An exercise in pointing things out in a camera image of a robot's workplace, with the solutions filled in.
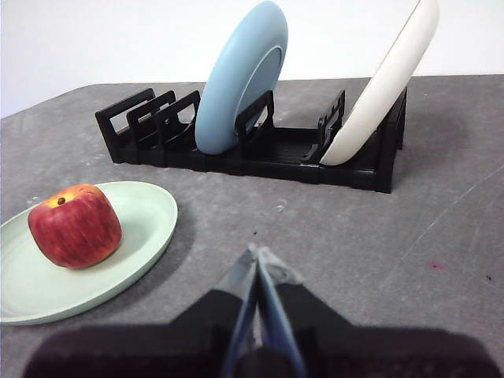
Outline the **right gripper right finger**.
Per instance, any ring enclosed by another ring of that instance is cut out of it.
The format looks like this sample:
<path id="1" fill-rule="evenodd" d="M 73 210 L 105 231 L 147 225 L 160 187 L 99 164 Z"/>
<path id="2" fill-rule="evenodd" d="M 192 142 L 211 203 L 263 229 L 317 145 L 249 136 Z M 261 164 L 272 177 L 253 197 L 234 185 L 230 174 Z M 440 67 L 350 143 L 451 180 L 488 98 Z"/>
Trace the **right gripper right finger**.
<path id="1" fill-rule="evenodd" d="M 321 342 L 353 325 L 318 298 L 299 272 L 270 249 L 258 250 L 258 275 L 271 341 L 290 354 L 319 354 Z"/>

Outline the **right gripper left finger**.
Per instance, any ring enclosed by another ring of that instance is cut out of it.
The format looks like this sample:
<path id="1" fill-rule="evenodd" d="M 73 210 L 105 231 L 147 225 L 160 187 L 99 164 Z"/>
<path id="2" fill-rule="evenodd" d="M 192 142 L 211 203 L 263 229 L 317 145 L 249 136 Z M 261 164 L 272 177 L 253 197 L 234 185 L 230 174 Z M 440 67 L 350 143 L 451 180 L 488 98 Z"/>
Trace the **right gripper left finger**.
<path id="1" fill-rule="evenodd" d="M 226 354 L 251 318 L 258 248 L 251 244 L 219 282 L 169 324 L 178 354 Z"/>

